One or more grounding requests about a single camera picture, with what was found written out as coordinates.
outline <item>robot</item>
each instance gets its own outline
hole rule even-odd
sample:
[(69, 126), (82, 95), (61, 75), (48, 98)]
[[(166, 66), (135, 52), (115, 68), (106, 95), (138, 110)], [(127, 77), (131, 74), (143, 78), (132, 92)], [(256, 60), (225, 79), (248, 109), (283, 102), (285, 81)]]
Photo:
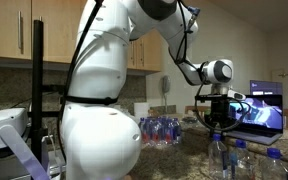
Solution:
[(212, 84), (210, 95), (196, 99), (211, 100), (214, 112), (220, 112), (228, 107), (219, 103), (222, 96), (244, 98), (231, 90), (230, 60), (192, 64), (186, 57), (186, 48), (197, 34), (198, 13), (181, 0), (87, 1), (61, 108), (67, 179), (118, 180), (136, 164), (140, 129), (133, 119), (107, 105), (117, 102), (125, 83), (129, 41), (153, 28), (167, 41), (169, 54), (188, 84)]

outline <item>wooden cabinet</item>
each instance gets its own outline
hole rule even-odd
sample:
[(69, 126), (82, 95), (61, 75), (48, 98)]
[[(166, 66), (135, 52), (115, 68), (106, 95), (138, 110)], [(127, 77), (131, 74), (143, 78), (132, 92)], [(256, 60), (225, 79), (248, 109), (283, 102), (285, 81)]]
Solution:
[(32, 18), (44, 23), (44, 60), (70, 63), (85, 0), (32, 0)]
[(157, 30), (151, 30), (129, 45), (128, 69), (161, 71), (161, 37)]
[(0, 0), (0, 57), (31, 58), (31, 1)]

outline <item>black strap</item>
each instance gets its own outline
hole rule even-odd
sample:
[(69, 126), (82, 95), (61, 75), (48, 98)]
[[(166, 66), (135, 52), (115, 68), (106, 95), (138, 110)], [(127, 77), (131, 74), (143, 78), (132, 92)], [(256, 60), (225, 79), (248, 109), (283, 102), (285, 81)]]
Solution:
[(83, 103), (83, 104), (104, 104), (110, 105), (117, 102), (118, 98), (112, 99), (107, 97), (105, 99), (97, 99), (97, 98), (82, 98), (82, 97), (74, 97), (74, 96), (67, 96), (67, 101), (75, 102), (75, 103)]

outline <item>laptop screen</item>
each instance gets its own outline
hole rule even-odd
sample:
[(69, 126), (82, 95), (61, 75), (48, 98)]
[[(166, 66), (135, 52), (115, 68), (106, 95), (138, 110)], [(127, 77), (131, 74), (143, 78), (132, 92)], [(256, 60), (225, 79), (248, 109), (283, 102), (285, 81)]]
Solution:
[[(249, 107), (251, 110), (239, 128), (283, 132), (282, 95), (246, 95), (241, 103), (245, 111)], [(229, 113), (234, 119), (239, 119), (242, 116), (241, 105), (231, 102)]]

